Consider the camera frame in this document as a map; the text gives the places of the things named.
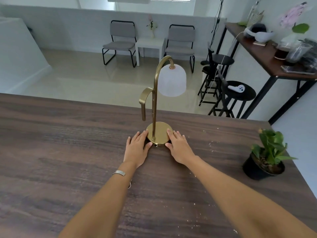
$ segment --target black bar stool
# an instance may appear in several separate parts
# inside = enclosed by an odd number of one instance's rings
[[[234,59],[229,56],[222,55],[222,54],[213,55],[212,53],[213,51],[210,48],[208,48],[209,66],[203,67],[202,72],[206,74],[206,77],[197,94],[197,95],[200,95],[200,98],[201,98],[199,102],[199,106],[202,103],[212,103],[212,104],[216,103],[216,102],[204,101],[204,97],[206,94],[213,94],[213,96],[216,96],[216,98],[218,99],[217,90],[219,89],[219,79],[216,77],[217,65],[222,64],[223,65],[222,71],[223,71],[225,66],[228,67],[229,65],[232,65],[235,62]],[[212,82],[216,83],[216,87],[211,86]]]
[[[240,101],[242,101],[242,105],[241,105],[239,112],[238,112],[238,115],[236,117],[237,119],[240,118],[240,115],[241,115],[241,112],[245,106],[245,103],[247,101],[253,100],[256,97],[256,92],[254,91],[253,88],[251,88],[249,85],[247,85],[245,83],[238,82],[238,81],[225,80],[222,73],[220,72],[219,68],[218,68],[218,78],[221,81],[221,92],[219,94],[219,98],[218,98],[216,104],[212,107],[212,109],[210,110],[208,115],[213,113],[214,116],[217,116],[216,111],[220,111],[219,116],[221,116],[224,112],[226,112],[226,117],[234,118],[232,109],[233,109],[234,105],[236,104],[237,100],[240,100]],[[229,85],[237,87],[241,84],[244,85],[244,87],[245,87],[245,90],[243,93],[238,93],[238,92],[233,91],[233,90],[228,88]],[[234,99],[234,101],[233,101],[230,109],[228,109],[228,104],[232,99]],[[222,101],[222,104],[223,104],[222,109],[217,108],[220,101]]]

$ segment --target pink flower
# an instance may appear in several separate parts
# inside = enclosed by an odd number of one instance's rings
[[[289,11],[287,11],[287,13],[283,14],[280,17],[281,27],[291,29],[293,26],[295,26],[299,16],[303,13],[306,6],[307,6],[307,2],[303,2],[291,8]]]

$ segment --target white side table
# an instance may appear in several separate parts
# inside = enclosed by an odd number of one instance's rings
[[[159,61],[163,58],[164,38],[146,38],[141,37],[135,44],[135,52],[137,55],[137,65],[140,66],[139,47],[159,49]]]

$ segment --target black plant pot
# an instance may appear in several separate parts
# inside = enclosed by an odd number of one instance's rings
[[[278,164],[278,167],[281,168],[280,174],[285,171],[285,166],[284,166],[282,161]],[[264,179],[266,177],[279,175],[279,174],[271,174],[271,173],[264,171],[261,167],[259,167],[254,162],[251,154],[250,154],[249,158],[244,162],[242,168],[243,168],[243,171],[245,172],[245,174],[253,180],[261,180],[261,179]]]

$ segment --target forearm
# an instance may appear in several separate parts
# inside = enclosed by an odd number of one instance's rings
[[[122,163],[99,192],[70,220],[59,238],[113,237],[124,205],[127,188],[136,170],[132,162]]]
[[[242,237],[316,237],[272,200],[208,165],[198,156],[185,164]]]

